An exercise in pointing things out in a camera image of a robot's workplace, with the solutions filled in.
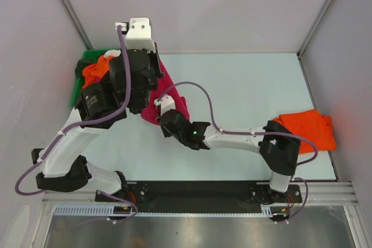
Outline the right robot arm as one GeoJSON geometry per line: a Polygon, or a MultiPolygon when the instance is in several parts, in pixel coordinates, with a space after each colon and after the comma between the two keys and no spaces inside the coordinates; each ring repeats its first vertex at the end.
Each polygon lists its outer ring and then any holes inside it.
{"type": "Polygon", "coordinates": [[[256,131],[227,132],[215,129],[209,122],[191,122],[176,109],[163,113],[158,122],[166,138],[172,136],[192,150],[226,148],[261,155],[271,177],[267,193],[257,201],[272,204],[288,200],[301,142],[281,124],[268,121],[256,131]]]}

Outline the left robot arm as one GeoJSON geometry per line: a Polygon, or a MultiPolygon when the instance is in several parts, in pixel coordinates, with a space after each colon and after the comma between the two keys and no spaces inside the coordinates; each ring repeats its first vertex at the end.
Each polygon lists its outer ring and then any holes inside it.
{"type": "Polygon", "coordinates": [[[164,77],[158,46],[131,45],[107,57],[108,70],[81,92],[75,107],[56,138],[45,149],[31,154],[40,172],[35,180],[43,191],[74,192],[93,189],[115,201],[128,196],[129,187],[121,171],[107,171],[90,163],[84,149],[128,113],[142,114],[153,102],[151,93],[164,77]]]}

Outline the crimson t shirt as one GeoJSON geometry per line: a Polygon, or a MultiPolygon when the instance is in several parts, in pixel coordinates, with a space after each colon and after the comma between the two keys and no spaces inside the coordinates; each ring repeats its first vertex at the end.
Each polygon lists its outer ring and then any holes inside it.
{"type": "MultiPolygon", "coordinates": [[[[167,69],[165,68],[162,61],[159,61],[160,69],[164,74],[163,78],[158,79],[158,88],[155,91],[151,91],[150,98],[149,98],[149,105],[142,110],[141,117],[143,120],[153,124],[159,125],[157,118],[158,118],[158,109],[156,108],[154,101],[158,97],[161,96],[162,93],[165,92],[170,86],[174,85],[173,80],[171,79],[170,74],[168,73],[167,69]]],[[[186,119],[189,120],[189,111],[187,108],[186,99],[183,96],[180,96],[178,90],[176,88],[170,89],[167,94],[173,98],[176,105],[176,110],[182,112],[185,115],[186,119]]]]}

